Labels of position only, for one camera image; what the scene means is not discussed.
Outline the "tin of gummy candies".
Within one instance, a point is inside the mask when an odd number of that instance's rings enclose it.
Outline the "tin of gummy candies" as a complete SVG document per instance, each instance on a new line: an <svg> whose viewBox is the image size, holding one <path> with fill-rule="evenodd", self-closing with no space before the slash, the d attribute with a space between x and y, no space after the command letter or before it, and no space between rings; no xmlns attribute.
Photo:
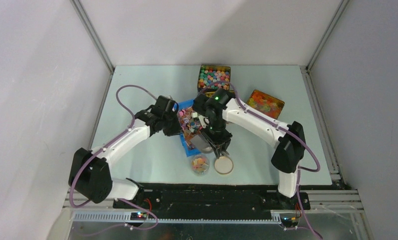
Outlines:
<svg viewBox="0 0 398 240"><path fill-rule="evenodd" d="M276 120L285 106L284 101L257 89L252 92L246 103L253 109Z"/></svg>

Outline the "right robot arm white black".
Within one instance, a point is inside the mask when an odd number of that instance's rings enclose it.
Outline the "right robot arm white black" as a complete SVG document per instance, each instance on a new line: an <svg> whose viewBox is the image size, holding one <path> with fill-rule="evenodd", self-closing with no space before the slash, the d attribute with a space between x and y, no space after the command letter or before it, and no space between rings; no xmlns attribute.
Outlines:
<svg viewBox="0 0 398 240"><path fill-rule="evenodd" d="M211 97L200 93L193 100L192 108L207 119L202 135L210 144L217 158L227 152L232 134L227 123L236 124L264 140L275 149L272 165L279 171L278 204L290 209L298 202L296 185L299 162L305 151L303 126L273 119L247 106L236 95L223 88Z"/></svg>

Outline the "clear plastic jar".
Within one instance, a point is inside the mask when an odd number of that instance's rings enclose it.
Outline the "clear plastic jar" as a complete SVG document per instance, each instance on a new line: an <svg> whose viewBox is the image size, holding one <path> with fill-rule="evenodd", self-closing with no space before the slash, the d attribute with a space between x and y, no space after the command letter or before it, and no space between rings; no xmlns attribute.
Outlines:
<svg viewBox="0 0 398 240"><path fill-rule="evenodd" d="M196 175L203 175L209 170L209 160L205 155L197 154L190 157L190 168Z"/></svg>

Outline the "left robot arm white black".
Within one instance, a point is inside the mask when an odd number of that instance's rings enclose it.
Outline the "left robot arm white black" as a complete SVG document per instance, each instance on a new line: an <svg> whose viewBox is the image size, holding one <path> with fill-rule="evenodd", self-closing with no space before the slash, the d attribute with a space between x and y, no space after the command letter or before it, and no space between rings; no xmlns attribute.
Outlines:
<svg viewBox="0 0 398 240"><path fill-rule="evenodd" d="M132 208L141 207L145 201L143 187L130 178L112 177L111 169L133 147L152 135L158 132L168 137L179 135L178 109L176 101L161 95L154 104L137 112L129 126L108 143L91 150L78 149L68 180L70 200L77 191L95 204L112 198L125 199Z"/></svg>

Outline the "blue plastic candy bin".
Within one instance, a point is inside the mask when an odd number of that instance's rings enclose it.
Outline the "blue plastic candy bin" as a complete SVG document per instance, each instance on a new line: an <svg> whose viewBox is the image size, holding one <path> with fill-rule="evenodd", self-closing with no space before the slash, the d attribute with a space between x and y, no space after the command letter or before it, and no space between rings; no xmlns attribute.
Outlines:
<svg viewBox="0 0 398 240"><path fill-rule="evenodd" d="M181 144L187 157L201 154L201 151L191 143L191 139L197 136L203 129L198 114L194 112L192 106L193 99L180 102L178 103L177 112L178 122L181 126Z"/></svg>

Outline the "tin of pastel candies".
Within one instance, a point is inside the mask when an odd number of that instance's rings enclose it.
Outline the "tin of pastel candies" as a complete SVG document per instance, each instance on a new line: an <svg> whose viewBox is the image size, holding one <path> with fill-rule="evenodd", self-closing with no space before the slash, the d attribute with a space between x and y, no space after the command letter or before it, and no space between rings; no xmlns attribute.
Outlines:
<svg viewBox="0 0 398 240"><path fill-rule="evenodd" d="M202 65L200 67L197 91L201 92L204 88L209 86L205 92L214 92L219 88L230 90L230 85L224 82L217 83L218 81L230 82L231 80L231 67L223 65Z"/></svg>

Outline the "round gold jar lid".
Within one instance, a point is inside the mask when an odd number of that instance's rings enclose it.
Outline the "round gold jar lid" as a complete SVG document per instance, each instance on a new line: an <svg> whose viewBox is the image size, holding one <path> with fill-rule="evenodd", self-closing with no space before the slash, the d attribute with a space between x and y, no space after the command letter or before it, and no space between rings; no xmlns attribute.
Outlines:
<svg viewBox="0 0 398 240"><path fill-rule="evenodd" d="M214 167L219 174L226 175L233 171L234 163L231 158L221 156L215 160Z"/></svg>

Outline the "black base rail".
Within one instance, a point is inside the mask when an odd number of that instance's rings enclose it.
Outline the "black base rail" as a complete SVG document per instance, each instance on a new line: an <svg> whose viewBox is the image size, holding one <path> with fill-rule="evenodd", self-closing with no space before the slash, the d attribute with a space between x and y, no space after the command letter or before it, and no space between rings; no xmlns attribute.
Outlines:
<svg viewBox="0 0 398 240"><path fill-rule="evenodd" d="M275 185L214 185L143 183L134 203L157 217L216 217L263 219L272 211L310 209L305 192L292 198L281 195Z"/></svg>

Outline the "metal scoop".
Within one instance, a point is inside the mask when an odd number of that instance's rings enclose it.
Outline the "metal scoop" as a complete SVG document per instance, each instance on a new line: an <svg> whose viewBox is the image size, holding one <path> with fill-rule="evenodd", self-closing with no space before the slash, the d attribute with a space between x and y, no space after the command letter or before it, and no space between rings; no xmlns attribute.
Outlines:
<svg viewBox="0 0 398 240"><path fill-rule="evenodd" d="M215 154L217 146L228 146L230 145L230 140L225 142L216 142L210 139L206 134L197 134L190 139L190 143L203 154Z"/></svg>

